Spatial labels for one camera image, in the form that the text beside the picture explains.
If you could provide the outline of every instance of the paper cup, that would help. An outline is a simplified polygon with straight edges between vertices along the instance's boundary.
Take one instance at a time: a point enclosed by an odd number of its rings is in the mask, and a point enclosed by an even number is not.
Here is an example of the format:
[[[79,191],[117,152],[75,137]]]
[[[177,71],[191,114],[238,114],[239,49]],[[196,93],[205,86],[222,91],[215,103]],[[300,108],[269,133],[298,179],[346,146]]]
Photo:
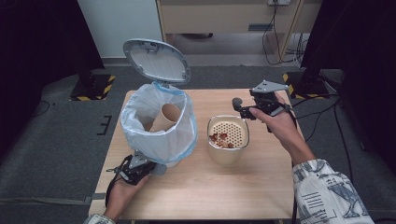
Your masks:
[[[149,130],[151,133],[156,133],[161,130],[168,131],[172,126],[177,123],[180,117],[180,109],[175,105],[165,104],[161,107],[160,113],[158,113],[152,127]]]

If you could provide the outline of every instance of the black cable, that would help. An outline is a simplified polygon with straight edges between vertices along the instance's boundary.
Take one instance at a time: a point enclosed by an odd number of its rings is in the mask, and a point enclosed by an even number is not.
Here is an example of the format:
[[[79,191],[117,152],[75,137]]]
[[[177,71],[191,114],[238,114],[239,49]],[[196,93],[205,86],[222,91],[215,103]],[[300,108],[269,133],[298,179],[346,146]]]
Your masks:
[[[262,35],[262,48],[264,50],[264,54],[265,54],[265,58],[267,60],[267,62],[271,65],[278,65],[278,64],[282,64],[282,63],[291,63],[292,60],[288,60],[288,61],[283,61],[282,58],[280,57],[280,53],[279,53],[279,41],[277,40],[277,34],[276,34],[276,29],[275,29],[275,16],[276,16],[276,11],[277,11],[277,2],[274,2],[274,15],[272,17],[272,19],[270,20],[269,25],[265,28],[264,34]],[[270,27],[270,25],[273,24],[274,26],[274,31],[275,31],[275,35],[276,35],[276,42],[277,42],[277,53],[279,54],[279,60],[281,61],[280,63],[270,63],[269,59],[268,59],[268,54],[267,51],[265,49],[265,45],[264,45],[264,38],[265,35],[268,32],[268,28]]]
[[[322,79],[324,82],[326,82],[332,89],[339,91],[339,89],[341,88],[341,85],[344,82],[344,78],[345,78],[345,73],[343,71],[343,73],[341,74],[341,82],[337,82],[334,81],[330,78],[328,78],[325,74],[324,74],[324,70],[320,69],[320,73],[318,76],[320,79]]]
[[[49,103],[49,102],[47,102],[47,101],[40,101],[40,103],[46,103],[46,104],[47,104],[47,108],[46,108],[43,112],[41,112],[41,113],[39,113],[39,114],[32,115],[33,118],[45,114],[45,113],[50,109],[50,103]]]
[[[338,99],[334,104],[332,104],[331,106],[327,107],[327,108],[324,109],[324,110],[321,110],[321,111],[319,111],[319,112],[313,112],[313,113],[310,113],[310,114],[307,114],[307,115],[303,115],[303,116],[301,116],[301,117],[299,117],[299,118],[296,118],[296,119],[304,119],[304,118],[306,118],[306,117],[309,117],[309,116],[312,116],[312,115],[315,115],[315,114],[321,114],[321,113],[323,113],[323,112],[326,112],[326,111],[330,110],[330,109],[331,109],[335,104],[337,104],[339,101],[340,101],[340,99]]]
[[[300,37],[299,37],[299,40],[297,43],[297,49],[286,49],[286,50],[291,51],[291,53],[299,51],[302,39],[303,39],[303,34],[300,34]]]
[[[299,62],[299,64],[301,64],[302,63],[302,61],[303,60],[301,60],[301,58],[304,56],[304,54],[305,54],[305,50],[304,50],[304,43],[307,43],[308,42],[308,40],[306,39],[305,41],[303,41],[302,43],[301,43],[301,46],[300,46],[300,55],[297,57],[297,60],[298,60],[298,62]]]
[[[340,122],[338,120],[336,106],[334,106],[334,110],[333,111],[334,111],[335,121],[337,122],[338,131],[340,132],[341,138],[343,140],[344,150],[346,152],[346,159],[347,159],[347,164],[348,164],[348,167],[349,167],[349,179],[350,179],[350,182],[352,182],[352,184],[353,184],[353,173],[352,173],[352,165],[351,165],[350,157],[349,157],[349,151],[347,149],[346,139],[344,137],[343,131],[341,129]]]
[[[315,130],[316,130],[317,127],[318,127],[319,118],[320,118],[320,116],[323,114],[323,112],[324,112],[324,111],[320,112],[319,115],[317,116],[317,120],[315,120],[315,124],[314,124],[314,129],[312,130],[311,135],[309,135],[309,137],[307,137],[307,138],[305,139],[305,142],[308,142],[309,139],[311,139],[311,137],[314,136]]]
[[[306,102],[308,100],[316,99],[316,98],[319,98],[319,97],[334,96],[334,95],[338,95],[338,94],[321,94],[321,95],[310,96],[310,97],[305,98],[302,101],[296,103],[295,105],[292,105],[291,107],[295,107],[295,106],[297,106],[299,104],[302,104],[303,102]]]

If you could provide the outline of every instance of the yellow and black tape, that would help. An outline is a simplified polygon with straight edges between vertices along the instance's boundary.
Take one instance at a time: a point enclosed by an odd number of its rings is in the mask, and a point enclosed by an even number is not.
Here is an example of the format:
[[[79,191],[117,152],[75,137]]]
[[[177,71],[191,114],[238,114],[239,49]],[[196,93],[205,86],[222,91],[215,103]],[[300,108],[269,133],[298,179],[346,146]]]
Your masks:
[[[326,99],[325,97],[318,95],[318,94],[300,94],[296,93],[295,89],[290,82],[289,75],[284,74],[283,75],[283,80],[285,81],[286,85],[289,86],[289,95],[291,99],[309,99],[309,98],[315,98],[315,99]]]
[[[110,92],[111,86],[113,85],[115,76],[108,76],[108,80],[103,89],[103,93],[99,95],[89,95],[89,94],[81,94],[75,97],[70,97],[71,101],[91,101],[91,100],[104,100],[106,99],[108,93]]]

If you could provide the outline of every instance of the patterned sleeve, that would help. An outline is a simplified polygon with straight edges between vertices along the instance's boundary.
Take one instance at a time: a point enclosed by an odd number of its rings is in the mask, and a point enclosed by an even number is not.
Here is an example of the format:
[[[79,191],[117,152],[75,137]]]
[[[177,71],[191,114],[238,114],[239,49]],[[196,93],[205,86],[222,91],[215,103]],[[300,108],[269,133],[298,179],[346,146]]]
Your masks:
[[[308,223],[374,223],[350,180],[325,160],[293,167],[300,221]]]
[[[108,217],[101,216],[98,214],[93,214],[85,219],[84,223],[82,224],[116,224],[113,220]]]

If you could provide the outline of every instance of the food scraps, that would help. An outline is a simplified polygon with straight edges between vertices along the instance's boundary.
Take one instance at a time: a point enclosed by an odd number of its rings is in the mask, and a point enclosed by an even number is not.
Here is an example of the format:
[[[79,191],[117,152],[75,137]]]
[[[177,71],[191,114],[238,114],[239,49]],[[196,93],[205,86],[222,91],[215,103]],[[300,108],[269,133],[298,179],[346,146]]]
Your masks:
[[[210,140],[214,145],[222,148],[233,148],[233,143],[227,142],[227,133],[213,133],[209,135]]]

